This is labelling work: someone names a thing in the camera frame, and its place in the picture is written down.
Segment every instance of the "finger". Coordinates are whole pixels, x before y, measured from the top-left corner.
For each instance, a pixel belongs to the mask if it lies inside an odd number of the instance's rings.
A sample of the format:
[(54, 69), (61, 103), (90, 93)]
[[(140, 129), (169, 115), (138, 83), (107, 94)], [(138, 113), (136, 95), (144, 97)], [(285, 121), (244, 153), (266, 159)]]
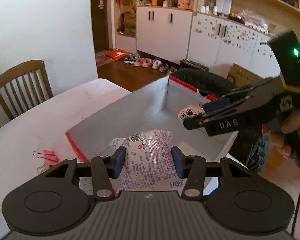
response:
[(285, 159), (291, 158), (291, 146), (289, 144), (285, 144), (282, 147), (277, 146), (277, 150)]
[(277, 134), (277, 133), (274, 133), (272, 131), (269, 132), (269, 139), (270, 139), (270, 142), (275, 145), (275, 146), (279, 146), (279, 147), (283, 147), (284, 146), (284, 138)]
[(263, 134), (267, 134), (270, 131), (270, 128), (268, 127), (268, 125), (263, 124), (261, 125), (261, 130)]
[(300, 126), (300, 109), (292, 113), (283, 121), (281, 130), (283, 133), (291, 133)]

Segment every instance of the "dining table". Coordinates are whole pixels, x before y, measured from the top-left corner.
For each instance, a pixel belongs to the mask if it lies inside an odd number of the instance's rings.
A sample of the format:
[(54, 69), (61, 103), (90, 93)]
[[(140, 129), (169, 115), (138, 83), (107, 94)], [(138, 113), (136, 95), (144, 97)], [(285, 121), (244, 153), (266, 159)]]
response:
[(55, 151), (59, 161), (75, 158), (67, 130), (130, 93), (106, 79), (95, 79), (54, 96), (0, 128), (0, 238), (9, 232), (1, 213), (4, 197), (37, 176), (44, 161), (34, 152)]

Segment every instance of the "chair backrest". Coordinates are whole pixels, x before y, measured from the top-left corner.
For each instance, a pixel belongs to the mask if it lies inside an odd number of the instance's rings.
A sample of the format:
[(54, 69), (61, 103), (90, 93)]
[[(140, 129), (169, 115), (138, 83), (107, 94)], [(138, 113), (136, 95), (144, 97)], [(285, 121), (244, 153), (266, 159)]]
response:
[(42, 60), (23, 62), (0, 76), (0, 104), (10, 120), (52, 97)]

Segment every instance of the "cardboard box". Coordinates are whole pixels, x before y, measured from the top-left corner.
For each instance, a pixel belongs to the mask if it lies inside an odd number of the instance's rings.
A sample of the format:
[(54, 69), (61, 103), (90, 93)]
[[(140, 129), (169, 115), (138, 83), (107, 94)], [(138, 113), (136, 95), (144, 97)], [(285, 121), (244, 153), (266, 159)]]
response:
[(124, 14), (124, 34), (136, 36), (137, 15), (132, 13)]
[(227, 79), (236, 84), (238, 87), (241, 87), (259, 81), (262, 79), (262, 77), (243, 67), (240, 67), (237, 64), (233, 64), (233, 66), (230, 68)]
[(179, 9), (193, 10), (193, 6), (193, 0), (178, 0)]
[[(195, 154), (207, 161), (219, 161), (228, 153), (237, 132), (209, 137), (204, 128), (186, 130), (177, 117), (179, 111), (189, 105), (210, 101), (196, 91), (195, 87), (177, 78), (163, 77), (84, 119), (68, 130), (67, 138), (84, 162), (96, 155), (112, 155), (109, 143), (114, 138), (126, 138), (152, 129), (168, 130), (173, 133), (169, 148), (178, 146), (185, 155)], [(117, 190), (120, 180), (112, 179), (111, 183)]]

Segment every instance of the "plastic bag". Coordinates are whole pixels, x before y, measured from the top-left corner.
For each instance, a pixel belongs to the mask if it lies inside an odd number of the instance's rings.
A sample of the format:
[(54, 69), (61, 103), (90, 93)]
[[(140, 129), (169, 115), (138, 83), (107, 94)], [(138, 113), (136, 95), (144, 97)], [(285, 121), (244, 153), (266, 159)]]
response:
[(124, 145), (127, 149), (124, 167), (118, 179), (119, 190), (178, 190), (182, 191), (184, 181), (178, 178), (168, 144), (172, 133), (151, 130), (117, 138), (110, 146), (116, 150)]
[(265, 28), (266, 30), (268, 29), (268, 24), (266, 23), (266, 21), (260, 15), (254, 13), (249, 9), (242, 10), (242, 12), (238, 15), (240, 15), (245, 22), (255, 24), (257, 26)]

